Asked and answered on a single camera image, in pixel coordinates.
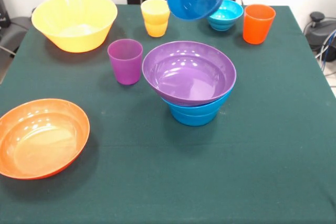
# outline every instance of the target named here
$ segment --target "yellow cup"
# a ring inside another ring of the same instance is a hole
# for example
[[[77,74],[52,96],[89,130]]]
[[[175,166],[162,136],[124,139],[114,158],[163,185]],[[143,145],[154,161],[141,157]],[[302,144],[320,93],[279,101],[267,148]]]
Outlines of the yellow cup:
[[[146,0],[141,4],[141,12],[147,33],[152,37],[161,37],[168,26],[170,10],[166,0]]]

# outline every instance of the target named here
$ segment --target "yellow bowl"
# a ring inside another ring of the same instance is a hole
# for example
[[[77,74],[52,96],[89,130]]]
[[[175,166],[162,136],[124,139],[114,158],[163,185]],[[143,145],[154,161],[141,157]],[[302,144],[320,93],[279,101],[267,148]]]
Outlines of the yellow bowl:
[[[117,17],[111,0],[47,0],[32,14],[34,27],[67,52],[99,47]]]

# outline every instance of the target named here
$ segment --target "orange cup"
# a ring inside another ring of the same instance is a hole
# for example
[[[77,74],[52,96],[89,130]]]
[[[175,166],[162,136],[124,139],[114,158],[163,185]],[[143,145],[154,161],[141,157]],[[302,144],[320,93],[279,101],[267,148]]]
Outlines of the orange cup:
[[[243,38],[250,44],[261,44],[275,18],[275,10],[267,5],[249,5],[245,8]]]

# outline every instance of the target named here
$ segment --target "table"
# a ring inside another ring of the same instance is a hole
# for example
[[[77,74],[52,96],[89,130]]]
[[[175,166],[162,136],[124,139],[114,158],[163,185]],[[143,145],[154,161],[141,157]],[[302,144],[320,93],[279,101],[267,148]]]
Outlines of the table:
[[[66,170],[43,180],[0,177],[1,223],[334,223],[336,102],[289,7],[264,44],[206,20],[173,16],[149,37],[140,7],[119,5],[105,43],[63,52],[31,28],[0,86],[0,115],[34,99],[61,98],[87,113],[91,133]],[[144,56],[194,40],[226,53],[237,82],[216,119],[176,122],[142,77],[116,83],[110,42],[133,38]]]

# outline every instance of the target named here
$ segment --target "stacked bowls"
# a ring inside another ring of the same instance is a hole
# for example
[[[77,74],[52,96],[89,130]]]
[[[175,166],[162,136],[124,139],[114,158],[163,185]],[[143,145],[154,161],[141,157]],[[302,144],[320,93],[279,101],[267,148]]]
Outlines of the stacked bowls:
[[[218,49],[194,41],[174,41],[151,50],[142,72],[172,115],[189,126],[210,122],[229,97],[236,69]]]

